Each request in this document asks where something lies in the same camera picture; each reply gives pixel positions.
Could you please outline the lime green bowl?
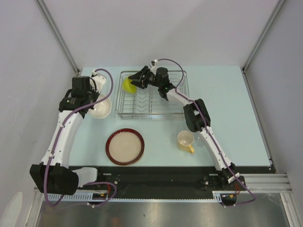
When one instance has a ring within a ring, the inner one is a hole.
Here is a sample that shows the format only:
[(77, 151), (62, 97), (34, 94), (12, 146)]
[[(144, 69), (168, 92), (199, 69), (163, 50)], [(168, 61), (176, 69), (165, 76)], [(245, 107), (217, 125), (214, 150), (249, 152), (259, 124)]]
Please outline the lime green bowl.
[(131, 80), (127, 77), (122, 83), (122, 88), (125, 92), (129, 94), (135, 94), (137, 92), (137, 87), (131, 84)]

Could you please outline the white bowl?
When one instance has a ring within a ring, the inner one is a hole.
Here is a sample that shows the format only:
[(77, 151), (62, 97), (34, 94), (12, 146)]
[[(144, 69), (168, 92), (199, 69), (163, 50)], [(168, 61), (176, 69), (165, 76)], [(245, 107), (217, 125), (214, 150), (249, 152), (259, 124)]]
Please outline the white bowl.
[(93, 109), (89, 109), (88, 113), (96, 119), (106, 118), (112, 110), (112, 103), (109, 98), (104, 101), (95, 104)]

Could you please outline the red rimmed beige plate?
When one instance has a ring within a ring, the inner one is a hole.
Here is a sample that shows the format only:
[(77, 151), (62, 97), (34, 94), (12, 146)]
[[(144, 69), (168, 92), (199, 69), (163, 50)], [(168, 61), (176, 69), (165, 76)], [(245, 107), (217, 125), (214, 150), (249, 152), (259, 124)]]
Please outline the red rimmed beige plate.
[(108, 159), (119, 166), (128, 166), (138, 162), (144, 154), (145, 143), (142, 135), (130, 128), (113, 132), (106, 141)]

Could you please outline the yellow mug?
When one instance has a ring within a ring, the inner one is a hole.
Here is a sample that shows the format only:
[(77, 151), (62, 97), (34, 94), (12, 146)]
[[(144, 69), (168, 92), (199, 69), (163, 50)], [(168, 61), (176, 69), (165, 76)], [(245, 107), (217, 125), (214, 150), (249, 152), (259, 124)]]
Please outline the yellow mug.
[(194, 135), (190, 131), (181, 131), (177, 136), (177, 147), (181, 151), (186, 151), (191, 154), (195, 152), (193, 148)]

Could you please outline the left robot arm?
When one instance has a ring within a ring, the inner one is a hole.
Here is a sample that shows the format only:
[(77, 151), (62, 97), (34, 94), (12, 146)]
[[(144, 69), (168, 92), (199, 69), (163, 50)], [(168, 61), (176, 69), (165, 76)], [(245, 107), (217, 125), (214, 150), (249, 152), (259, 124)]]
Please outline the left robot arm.
[(79, 187), (89, 183), (94, 189), (101, 188), (105, 178), (94, 167), (69, 169), (71, 148), (85, 115), (104, 99), (100, 94), (107, 81), (101, 69), (92, 71), (91, 76), (75, 76), (72, 87), (59, 103), (57, 126), (39, 164), (33, 164), (29, 173), (37, 188), (45, 195), (73, 195)]

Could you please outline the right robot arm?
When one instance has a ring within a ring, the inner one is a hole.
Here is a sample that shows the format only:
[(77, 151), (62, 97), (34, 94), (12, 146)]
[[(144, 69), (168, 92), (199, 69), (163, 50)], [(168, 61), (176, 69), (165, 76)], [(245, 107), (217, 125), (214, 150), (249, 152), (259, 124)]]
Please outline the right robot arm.
[(239, 179), (240, 173), (236, 171), (235, 164), (227, 157), (217, 141), (211, 127), (211, 120), (202, 99), (193, 100), (178, 91), (169, 79), (169, 71), (164, 67), (143, 67), (139, 72), (128, 77), (130, 84), (146, 89), (148, 86), (158, 88), (161, 98), (168, 102), (177, 102), (183, 106), (187, 128), (196, 133), (210, 153), (215, 168), (218, 171), (218, 184), (224, 190), (231, 189), (235, 182), (243, 185)]

